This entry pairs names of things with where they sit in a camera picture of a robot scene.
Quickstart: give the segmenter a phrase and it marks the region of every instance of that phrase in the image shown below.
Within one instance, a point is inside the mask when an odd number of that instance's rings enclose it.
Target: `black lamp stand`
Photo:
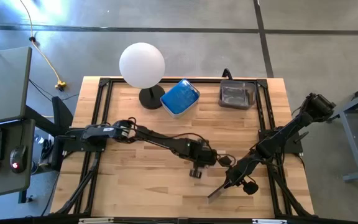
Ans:
[[[159,85],[142,89],[139,93],[139,101],[142,106],[149,110],[155,110],[162,106],[160,98],[165,94],[165,91]]]

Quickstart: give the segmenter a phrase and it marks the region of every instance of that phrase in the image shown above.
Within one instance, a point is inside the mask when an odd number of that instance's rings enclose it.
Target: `white spherical lamp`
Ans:
[[[141,88],[139,100],[143,107],[153,110],[162,106],[164,89],[157,85],[165,73],[165,61],[153,45],[136,43],[127,47],[119,59],[119,70],[125,81]]]

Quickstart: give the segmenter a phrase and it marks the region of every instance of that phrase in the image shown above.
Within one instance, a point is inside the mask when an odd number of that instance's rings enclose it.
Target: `wooden tabletop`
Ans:
[[[83,128],[91,124],[99,78],[84,77],[73,127]],[[267,81],[275,123],[284,126],[291,120],[284,81],[282,78],[268,78]],[[173,86],[169,83],[160,85],[165,91]],[[196,83],[195,87],[201,92],[198,104],[180,119],[173,119],[163,108],[143,108],[139,102],[139,89],[126,83],[115,83],[108,122],[113,124],[119,119],[133,116],[137,124],[158,133],[197,133],[209,139],[211,147],[218,153],[229,153],[238,159],[246,155],[258,141],[257,131],[260,127],[256,104],[246,111],[222,108],[218,105],[219,84]],[[102,97],[98,123],[101,122],[105,95],[106,91]],[[77,187],[83,158],[83,152],[75,152],[63,161],[51,212],[61,208]],[[92,216],[274,217],[265,166],[259,164],[251,175],[259,185],[257,193],[247,195],[242,187],[231,187],[211,204],[207,203],[206,196],[224,182],[226,169],[217,163],[204,169],[201,179],[194,179],[189,176],[191,168],[191,162],[174,156],[164,148],[147,142],[121,144],[109,139],[101,157]],[[305,171],[299,158],[293,155],[285,157],[285,175],[296,199],[308,212],[313,213]],[[83,207],[88,197],[88,187],[83,197]],[[280,191],[278,199],[283,210]]]

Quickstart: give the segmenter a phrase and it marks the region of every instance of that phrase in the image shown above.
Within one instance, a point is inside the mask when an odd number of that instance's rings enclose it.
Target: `concrete floor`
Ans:
[[[79,92],[85,75],[119,75],[122,51],[134,42],[159,48],[167,76],[218,77],[229,68],[235,77],[266,77],[253,0],[27,0],[40,48],[48,55],[69,89],[54,90],[53,72],[33,51],[30,78],[62,98]],[[358,90],[358,1],[260,0],[265,29],[344,30],[347,35],[267,34],[274,77],[285,79],[291,109],[311,91],[337,105]],[[27,14],[19,1],[0,1],[0,50],[30,46]],[[82,32],[74,32],[82,27]],[[230,33],[104,32],[100,27],[222,28]],[[74,113],[76,98],[65,102]],[[30,86],[27,104],[44,115],[52,105]],[[314,124],[302,140],[306,174],[315,213],[324,218],[358,221],[358,181],[345,184],[342,175],[356,164],[339,120]],[[39,156],[39,149],[34,149]],[[0,218],[39,216],[55,174],[32,177],[35,201],[17,204],[17,194],[0,196]]]

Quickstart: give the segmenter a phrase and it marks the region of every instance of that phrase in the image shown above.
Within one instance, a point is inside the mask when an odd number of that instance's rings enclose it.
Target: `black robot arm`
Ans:
[[[296,201],[296,198],[292,195],[274,168],[274,166],[282,166],[283,164],[272,164],[271,161],[276,152],[280,151],[284,153],[285,143],[292,135],[313,122],[326,121],[332,115],[334,107],[335,104],[329,102],[322,95],[310,93],[300,106],[299,114],[285,127],[276,131],[274,135],[264,138],[251,147],[247,155],[238,160],[234,166],[228,168],[226,171],[226,180],[222,186],[209,195],[208,198],[213,200],[219,196],[222,189],[240,185],[243,185],[243,189],[247,194],[254,194],[258,190],[258,186],[255,182],[246,182],[244,177],[251,175],[257,164],[262,163],[272,167],[273,178],[290,199],[290,203],[296,213],[309,216],[310,214]]]
[[[310,93],[300,106],[299,114],[273,136],[259,141],[237,164],[226,171],[226,188],[246,184],[244,177],[250,175],[258,163],[266,164],[286,141],[300,129],[313,122],[326,121],[333,113],[334,103],[320,94]]]
[[[194,163],[190,170],[190,176],[201,178],[199,167],[213,166],[217,160],[217,152],[211,149],[204,139],[195,141],[189,138],[172,138],[155,131],[147,129],[145,126],[136,125],[133,120],[120,120],[112,126],[108,124],[87,126],[81,136],[82,141],[99,141],[101,139],[112,138],[121,143],[133,143],[135,141],[147,141],[156,146],[169,149],[174,155]]]

